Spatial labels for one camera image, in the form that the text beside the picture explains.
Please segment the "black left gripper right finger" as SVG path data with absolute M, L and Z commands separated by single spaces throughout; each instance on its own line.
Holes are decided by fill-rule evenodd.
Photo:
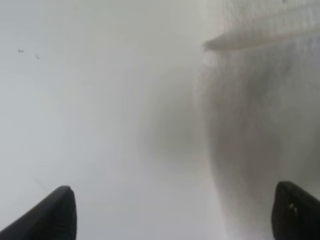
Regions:
M 271 213 L 275 240 L 319 240 L 320 201 L 290 181 L 275 189 Z

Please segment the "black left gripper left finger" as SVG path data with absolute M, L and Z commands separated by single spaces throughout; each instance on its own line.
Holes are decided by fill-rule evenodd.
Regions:
M 56 188 L 31 210 L 0 231 L 2 240 L 75 240 L 76 198 L 70 186 Z

